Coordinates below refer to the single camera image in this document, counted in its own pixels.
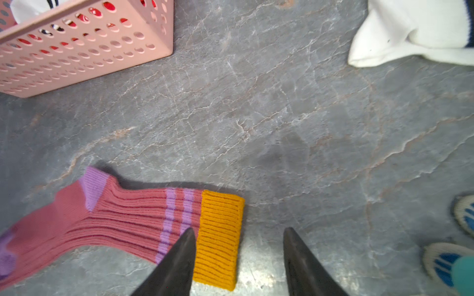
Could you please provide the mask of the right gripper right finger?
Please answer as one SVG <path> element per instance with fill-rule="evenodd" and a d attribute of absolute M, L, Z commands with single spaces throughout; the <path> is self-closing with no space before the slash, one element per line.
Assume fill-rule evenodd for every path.
<path fill-rule="evenodd" d="M 348 296 L 291 227 L 283 233 L 283 251 L 291 296 Z"/>

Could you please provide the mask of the purple striped sock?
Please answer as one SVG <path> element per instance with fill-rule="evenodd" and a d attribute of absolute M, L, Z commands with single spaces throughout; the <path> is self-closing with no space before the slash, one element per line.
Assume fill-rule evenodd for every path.
<path fill-rule="evenodd" d="M 197 239 L 193 279 L 232 291 L 244 205 L 242 197 L 209 190 L 127 190 L 114 176 L 88 167 L 52 203 L 1 236 L 1 288 L 87 245 L 113 247 L 158 264 L 192 228 Z"/>

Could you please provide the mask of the white sock black stripes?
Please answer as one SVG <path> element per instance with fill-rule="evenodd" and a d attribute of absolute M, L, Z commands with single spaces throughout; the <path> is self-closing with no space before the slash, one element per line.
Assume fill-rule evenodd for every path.
<path fill-rule="evenodd" d="M 369 1 L 348 64 L 376 67 L 408 56 L 472 66 L 473 1 Z"/>

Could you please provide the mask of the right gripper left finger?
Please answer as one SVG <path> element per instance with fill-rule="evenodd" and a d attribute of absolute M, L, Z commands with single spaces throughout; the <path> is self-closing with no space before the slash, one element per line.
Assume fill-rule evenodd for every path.
<path fill-rule="evenodd" d="M 188 228 L 132 296 L 189 296 L 195 259 L 195 232 Z"/>

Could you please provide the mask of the red christmas sock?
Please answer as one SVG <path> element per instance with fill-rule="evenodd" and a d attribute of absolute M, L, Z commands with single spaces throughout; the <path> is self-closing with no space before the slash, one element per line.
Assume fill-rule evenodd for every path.
<path fill-rule="evenodd" d="M 1 1 L 1 55 L 12 54 L 47 41 L 60 41 L 67 34 L 92 34 L 97 29 L 133 26 L 132 18 L 156 17 L 159 1 L 66 1 L 36 16 L 18 22 L 12 1 Z"/>

